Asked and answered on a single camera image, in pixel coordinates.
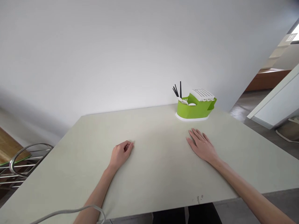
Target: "white table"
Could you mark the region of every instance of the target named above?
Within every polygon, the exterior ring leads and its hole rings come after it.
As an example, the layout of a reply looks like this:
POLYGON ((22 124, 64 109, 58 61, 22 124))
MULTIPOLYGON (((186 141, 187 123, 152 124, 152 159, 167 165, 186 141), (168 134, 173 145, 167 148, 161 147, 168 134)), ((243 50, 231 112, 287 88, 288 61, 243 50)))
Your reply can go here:
MULTIPOLYGON (((299 160, 229 114, 216 108, 208 120, 189 123, 175 112, 176 105, 168 105, 81 117, 0 209, 0 223, 30 223, 82 207, 113 147, 127 139, 135 140, 135 148, 106 195, 107 218, 237 197, 189 147, 185 137, 191 127, 205 132, 219 156, 259 192, 299 187, 299 160)), ((44 223, 72 223, 76 216, 44 223)))

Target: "cable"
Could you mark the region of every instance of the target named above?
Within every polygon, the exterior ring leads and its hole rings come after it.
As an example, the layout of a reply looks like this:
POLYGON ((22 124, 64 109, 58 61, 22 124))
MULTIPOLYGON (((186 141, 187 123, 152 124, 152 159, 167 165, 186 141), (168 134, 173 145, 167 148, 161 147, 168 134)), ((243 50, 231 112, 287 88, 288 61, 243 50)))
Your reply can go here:
POLYGON ((96 223, 96 224, 103 224, 103 223, 105 222, 105 220, 106 220, 105 213, 104 213, 104 211, 103 211, 100 207, 98 207, 98 206, 96 206, 96 205, 88 205, 88 206, 85 206, 85 207, 82 207, 82 208, 78 208, 78 209, 73 209, 73 210, 60 210, 60 211, 56 211, 56 212, 53 212, 53 213, 51 213, 51 214, 49 214, 49 215, 46 215, 46 216, 44 216, 44 217, 42 217, 42 218, 40 218, 40 219, 38 219, 38 220, 36 220, 36 221, 30 223, 30 224, 38 224, 38 223, 40 223, 40 222, 42 222, 42 221, 45 221, 46 219, 48 219, 48 218, 50 218, 50 217, 52 217, 52 216, 55 216, 55 215, 60 215, 60 214, 70 214, 70 213, 80 212, 80 211, 82 211, 82 210, 84 210, 84 209, 87 209, 87 208, 89 208, 89 207, 93 207, 94 209, 100 211, 100 212, 103 214, 103 216, 104 216, 104 220, 103 220, 102 222, 98 221, 98 222, 96 223))

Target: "pants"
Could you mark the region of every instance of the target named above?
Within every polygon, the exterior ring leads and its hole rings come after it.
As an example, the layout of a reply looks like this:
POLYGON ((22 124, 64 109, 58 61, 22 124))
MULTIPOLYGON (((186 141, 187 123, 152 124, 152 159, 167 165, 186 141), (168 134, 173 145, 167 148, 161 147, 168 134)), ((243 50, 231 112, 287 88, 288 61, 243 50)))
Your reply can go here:
MULTIPOLYGON (((188 224, 222 224, 213 203, 189 206, 188 210, 188 224)), ((184 208, 175 208, 170 210, 153 212, 153 216, 153 224, 186 223, 184 208)))

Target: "black chopsticks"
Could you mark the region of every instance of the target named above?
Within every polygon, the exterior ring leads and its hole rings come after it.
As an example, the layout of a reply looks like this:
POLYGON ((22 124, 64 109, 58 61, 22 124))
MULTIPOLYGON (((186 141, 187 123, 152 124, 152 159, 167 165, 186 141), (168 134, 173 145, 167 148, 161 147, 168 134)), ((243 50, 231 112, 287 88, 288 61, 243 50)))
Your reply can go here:
POLYGON ((180 81, 180 96, 178 95, 178 89, 177 89, 177 86, 176 85, 174 85, 173 86, 173 91, 174 91, 174 93, 175 93, 175 95, 177 96, 177 97, 181 97, 182 98, 182 83, 181 83, 181 81, 180 81))
POLYGON ((180 81, 180 98, 182 98, 182 83, 180 81))
POLYGON ((172 88, 174 90, 175 95, 178 97, 178 92, 175 90, 175 88, 172 88))

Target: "window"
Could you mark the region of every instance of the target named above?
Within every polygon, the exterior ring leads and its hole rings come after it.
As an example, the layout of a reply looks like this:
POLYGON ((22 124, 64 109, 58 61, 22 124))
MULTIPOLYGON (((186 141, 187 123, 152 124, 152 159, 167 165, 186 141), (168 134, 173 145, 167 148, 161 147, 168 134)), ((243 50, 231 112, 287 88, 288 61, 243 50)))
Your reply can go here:
POLYGON ((293 34, 293 33, 297 33, 297 36, 295 36, 291 44, 299 44, 299 19, 295 22, 295 24, 288 32, 288 34, 293 34))

